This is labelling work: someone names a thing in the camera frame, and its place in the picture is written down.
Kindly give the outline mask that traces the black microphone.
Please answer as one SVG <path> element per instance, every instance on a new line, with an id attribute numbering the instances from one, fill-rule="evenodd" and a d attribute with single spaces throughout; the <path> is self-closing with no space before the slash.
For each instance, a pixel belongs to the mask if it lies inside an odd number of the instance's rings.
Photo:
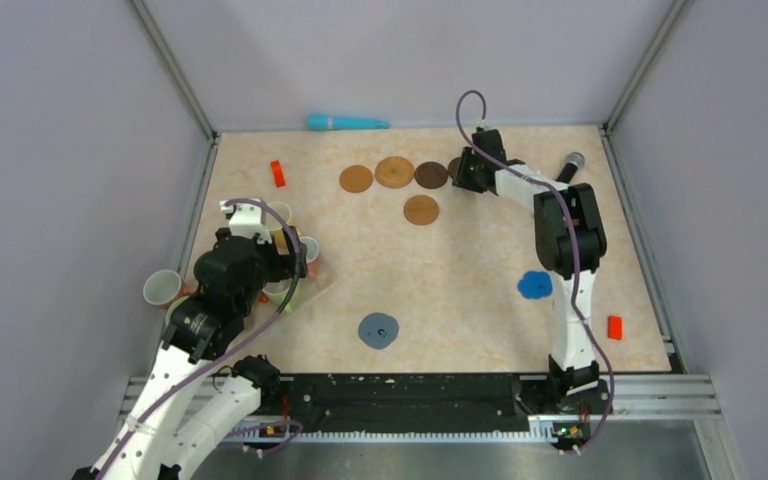
<path id="1" fill-rule="evenodd" d="M 556 177 L 556 181 L 569 184 L 575 175 L 584 167 L 585 157 L 580 152 L 569 153 L 563 162 L 563 166 Z"/>

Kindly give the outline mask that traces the light green mug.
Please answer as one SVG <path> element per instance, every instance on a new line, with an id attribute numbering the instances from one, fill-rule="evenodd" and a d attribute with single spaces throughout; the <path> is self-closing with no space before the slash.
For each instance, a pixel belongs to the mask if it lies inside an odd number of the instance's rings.
<path id="1" fill-rule="evenodd" d="M 290 315 L 298 310 L 298 304 L 302 299 L 304 281 L 298 280 L 295 289 L 293 292 L 290 292 L 292 285 L 293 283 L 290 279 L 268 283 L 261 293 L 270 304 L 276 307 L 286 303 L 283 313 Z"/>

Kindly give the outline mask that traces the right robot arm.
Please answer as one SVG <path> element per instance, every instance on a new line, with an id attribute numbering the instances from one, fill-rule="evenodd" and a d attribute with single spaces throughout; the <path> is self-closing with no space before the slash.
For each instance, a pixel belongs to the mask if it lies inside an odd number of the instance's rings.
<path id="1" fill-rule="evenodd" d="M 555 179 L 507 157 L 500 132 L 477 128 L 463 148 L 456 187 L 491 192 L 527 207 L 534 219 L 534 246 L 551 285 L 553 344 L 544 386 L 531 393 L 533 409 L 572 412 L 603 400 L 597 350 L 590 338 L 592 294 L 607 238 L 593 187 L 574 183 L 582 154 L 569 154 Z"/>

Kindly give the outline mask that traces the grey silicone coaster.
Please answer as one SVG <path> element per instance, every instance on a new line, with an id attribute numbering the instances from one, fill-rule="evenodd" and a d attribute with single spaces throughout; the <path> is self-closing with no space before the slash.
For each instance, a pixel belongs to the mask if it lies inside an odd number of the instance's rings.
<path id="1" fill-rule="evenodd" d="M 368 347 L 383 350 L 398 337 L 398 321 L 387 314 L 374 312 L 366 315 L 358 325 L 358 337 Z"/>

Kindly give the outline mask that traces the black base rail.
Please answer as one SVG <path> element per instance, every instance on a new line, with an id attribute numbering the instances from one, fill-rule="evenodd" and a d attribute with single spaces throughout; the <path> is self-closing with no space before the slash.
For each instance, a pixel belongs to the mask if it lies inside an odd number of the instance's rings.
<path id="1" fill-rule="evenodd" d="M 306 434 L 394 434 L 470 437 L 531 433 L 542 415 L 548 436 L 570 450 L 591 437 L 611 411 L 605 381 L 591 390 L 556 396 L 543 375 L 298 374 L 266 394 L 258 414 L 295 420 Z"/>

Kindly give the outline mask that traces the red block at right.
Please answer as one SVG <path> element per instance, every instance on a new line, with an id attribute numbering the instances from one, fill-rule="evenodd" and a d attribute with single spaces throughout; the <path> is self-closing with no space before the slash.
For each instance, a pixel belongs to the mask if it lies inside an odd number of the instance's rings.
<path id="1" fill-rule="evenodd" d="M 623 336 L 623 318 L 617 315 L 610 315 L 607 321 L 607 337 L 612 340 L 621 341 Z"/>

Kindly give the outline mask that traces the turquoise microphone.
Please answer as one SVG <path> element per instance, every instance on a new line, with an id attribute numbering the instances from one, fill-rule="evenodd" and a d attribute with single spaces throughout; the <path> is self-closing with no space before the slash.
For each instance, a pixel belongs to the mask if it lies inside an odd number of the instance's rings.
<path id="1" fill-rule="evenodd" d="M 327 114 L 311 114 L 307 117 L 306 124 L 308 129 L 312 131 L 382 130 L 390 128 L 390 124 L 384 120 Z"/>

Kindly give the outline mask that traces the blue flower coaster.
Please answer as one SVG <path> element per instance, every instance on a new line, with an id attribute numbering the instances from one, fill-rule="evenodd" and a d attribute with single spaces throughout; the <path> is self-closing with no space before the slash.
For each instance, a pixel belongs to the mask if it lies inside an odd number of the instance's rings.
<path id="1" fill-rule="evenodd" d="M 552 278 L 549 272 L 526 271 L 517 282 L 517 291 L 528 300 L 548 298 L 553 293 Z"/>

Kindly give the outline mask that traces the red block near cups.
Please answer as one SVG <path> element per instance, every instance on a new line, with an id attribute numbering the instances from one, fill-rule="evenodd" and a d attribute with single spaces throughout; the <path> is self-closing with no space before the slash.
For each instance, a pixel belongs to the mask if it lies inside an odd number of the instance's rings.
<path id="1" fill-rule="evenodd" d="M 282 188 L 286 186 L 286 179 L 284 176 L 284 171 L 282 168 L 282 164 L 279 160 L 273 160 L 270 162 L 270 169 L 273 174 L 273 181 L 277 188 Z"/>

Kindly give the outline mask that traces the light wooden coaster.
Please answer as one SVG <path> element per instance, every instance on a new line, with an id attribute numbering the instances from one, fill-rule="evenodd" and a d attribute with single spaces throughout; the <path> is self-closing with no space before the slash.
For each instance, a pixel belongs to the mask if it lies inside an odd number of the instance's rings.
<path id="1" fill-rule="evenodd" d="M 410 197 L 403 206 L 405 219 L 417 226 L 434 223 L 440 214 L 438 203 L 430 196 L 415 195 Z"/>
<path id="2" fill-rule="evenodd" d="M 373 173 L 363 165 L 351 165 L 339 175 L 340 187 L 349 193 L 362 193 L 368 190 L 373 180 Z"/>

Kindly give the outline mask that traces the woven rattan coaster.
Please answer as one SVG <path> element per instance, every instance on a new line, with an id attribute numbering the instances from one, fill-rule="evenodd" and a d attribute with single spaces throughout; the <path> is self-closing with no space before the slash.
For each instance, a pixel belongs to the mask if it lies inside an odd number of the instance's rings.
<path id="1" fill-rule="evenodd" d="M 376 165 L 374 178 L 384 187 L 398 189 L 412 182 L 414 172 L 415 167 L 407 158 L 388 156 L 380 160 Z"/>

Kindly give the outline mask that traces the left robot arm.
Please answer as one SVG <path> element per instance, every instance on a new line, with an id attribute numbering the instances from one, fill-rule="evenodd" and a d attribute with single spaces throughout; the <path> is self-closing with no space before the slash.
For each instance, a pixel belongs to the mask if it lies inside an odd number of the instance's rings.
<path id="1" fill-rule="evenodd" d="M 76 479 L 189 479 L 211 451 L 247 415 L 279 404 L 277 369 L 248 356 L 232 370 L 230 384 L 190 419 L 184 414 L 200 382 L 237 352 L 233 340 L 262 290 L 288 281 L 297 292 L 307 275 L 306 246 L 297 229 L 281 229 L 280 253 L 273 234 L 259 226 L 242 234 L 216 232 L 213 247 L 193 267 L 194 293 L 171 302 L 149 379 L 108 449 Z"/>

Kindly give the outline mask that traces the pink printed mug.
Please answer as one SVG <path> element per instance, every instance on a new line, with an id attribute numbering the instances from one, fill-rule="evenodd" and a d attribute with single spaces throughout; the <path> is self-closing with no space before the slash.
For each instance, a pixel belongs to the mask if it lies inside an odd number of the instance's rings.
<path id="1" fill-rule="evenodd" d="M 315 280 L 318 277 L 319 265 L 321 260 L 321 248 L 318 241 L 310 236 L 301 236 L 300 242 L 305 248 L 305 263 L 307 266 L 307 277 Z"/>

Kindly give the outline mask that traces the dark wooden coaster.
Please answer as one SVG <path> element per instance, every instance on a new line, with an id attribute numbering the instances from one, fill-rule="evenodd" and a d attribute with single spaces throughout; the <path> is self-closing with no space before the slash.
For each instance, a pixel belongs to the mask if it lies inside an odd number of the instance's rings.
<path id="1" fill-rule="evenodd" d="M 429 161 L 416 167 L 414 179 L 423 188 L 438 189 L 447 184 L 449 173 L 444 165 Z"/>
<path id="2" fill-rule="evenodd" d="M 461 159 L 459 157 L 453 158 L 448 163 L 447 171 L 453 183 L 457 182 L 460 164 L 461 164 Z"/>

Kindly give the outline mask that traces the pale green mug off table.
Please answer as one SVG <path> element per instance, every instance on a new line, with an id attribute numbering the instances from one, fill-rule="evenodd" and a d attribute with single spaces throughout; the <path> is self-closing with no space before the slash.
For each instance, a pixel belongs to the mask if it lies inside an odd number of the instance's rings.
<path id="1" fill-rule="evenodd" d="M 189 299 L 189 296 L 188 295 L 184 295 L 184 296 L 181 296 L 181 297 L 177 298 L 175 301 L 173 301 L 169 305 L 169 307 L 166 309 L 166 313 L 165 313 L 165 323 L 166 324 L 169 324 L 171 322 L 173 312 L 179 306 L 181 306 L 186 300 L 188 300 L 188 299 Z"/>

